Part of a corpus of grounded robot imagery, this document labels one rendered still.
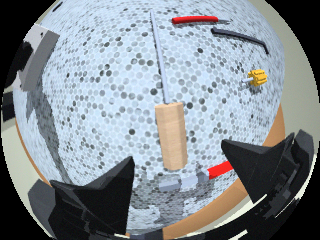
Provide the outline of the red-handled screwdriver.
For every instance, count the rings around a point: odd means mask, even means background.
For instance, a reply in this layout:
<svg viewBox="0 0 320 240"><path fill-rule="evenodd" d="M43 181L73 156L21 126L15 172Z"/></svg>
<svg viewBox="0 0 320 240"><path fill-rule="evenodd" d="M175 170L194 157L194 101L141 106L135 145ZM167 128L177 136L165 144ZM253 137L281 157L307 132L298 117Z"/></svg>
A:
<svg viewBox="0 0 320 240"><path fill-rule="evenodd" d="M219 17L215 17L215 16L184 16L184 17L173 17L172 19L172 24L181 24L181 23L193 23L193 21L213 21L213 23L215 23L215 21L231 21L228 19L219 19Z"/></svg>

